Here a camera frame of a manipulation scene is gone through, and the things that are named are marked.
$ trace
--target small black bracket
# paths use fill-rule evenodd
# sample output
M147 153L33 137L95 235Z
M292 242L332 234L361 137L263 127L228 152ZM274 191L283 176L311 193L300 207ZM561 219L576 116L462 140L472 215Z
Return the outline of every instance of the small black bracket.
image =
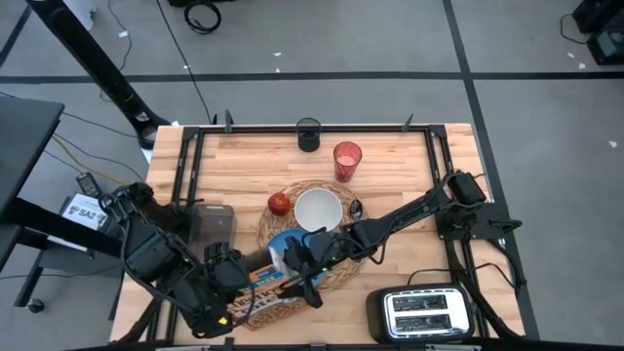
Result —
M189 141L199 133L199 127L184 127L182 141Z
M496 203L484 203L474 213L466 215L465 219L470 222L470 232L457 225L456 214L447 213L440 216L438 234L443 240L498 240L505 238L505 234L523 224L519 220L509 219L504 209Z
M430 125L429 132L433 133L439 138L447 138L447 128L445 128L444 125Z
M234 351L234 337L226 337L223 342L223 351Z
M229 110L225 110L225 132L230 134L232 133L232 125L234 124L234 119L232 118L232 114Z
M310 351L326 351L327 349L326 344L310 344Z
M409 116L408 120L403 125L403 127L401 127L401 132L405 133L405 132L409 132L410 131L410 124L411 124L411 119L412 118L413 118L413 113Z

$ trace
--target wheel caster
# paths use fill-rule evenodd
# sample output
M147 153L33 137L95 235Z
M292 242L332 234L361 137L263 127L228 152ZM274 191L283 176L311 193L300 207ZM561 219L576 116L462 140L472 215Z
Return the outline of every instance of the wheel caster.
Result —
M31 298L28 300L28 303L26 304L26 309L32 313L39 313L43 311L43 308L44 308L44 304L38 298Z

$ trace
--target black desk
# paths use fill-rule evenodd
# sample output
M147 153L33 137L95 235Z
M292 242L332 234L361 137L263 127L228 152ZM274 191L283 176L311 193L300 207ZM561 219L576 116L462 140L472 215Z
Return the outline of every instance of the black desk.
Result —
M118 239L76 224L19 198L28 175L59 124L57 102L0 97L0 271L16 244L40 249L19 293L25 306L44 268L90 274L119 262ZM48 241L51 234L93 251L75 251ZM111 269L102 275L120 276Z

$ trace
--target black pole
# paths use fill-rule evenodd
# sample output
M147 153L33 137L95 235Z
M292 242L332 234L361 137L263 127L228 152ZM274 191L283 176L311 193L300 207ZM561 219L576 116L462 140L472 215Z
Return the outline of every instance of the black pole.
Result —
M147 107L89 31L62 0L26 0L135 128L138 144L152 149L158 126L171 125Z

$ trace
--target white bowl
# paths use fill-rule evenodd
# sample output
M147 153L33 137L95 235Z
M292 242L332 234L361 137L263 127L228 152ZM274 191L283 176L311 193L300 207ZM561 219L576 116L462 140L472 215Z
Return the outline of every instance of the white bowl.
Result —
M331 231L342 219L342 204L340 204L340 199L329 190L310 189L296 199L294 217L301 228L309 232L321 227L326 227L327 231Z

